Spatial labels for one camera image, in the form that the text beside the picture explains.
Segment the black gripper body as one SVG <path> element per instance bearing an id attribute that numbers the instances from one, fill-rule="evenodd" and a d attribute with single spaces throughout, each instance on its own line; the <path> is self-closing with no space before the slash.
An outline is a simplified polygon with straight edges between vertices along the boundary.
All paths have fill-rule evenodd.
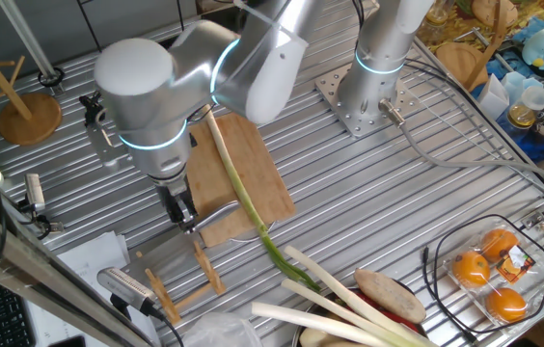
<path id="1" fill-rule="evenodd" d="M 194 202 L 187 177 L 159 180 L 155 186 L 169 215 L 194 214 Z"/>

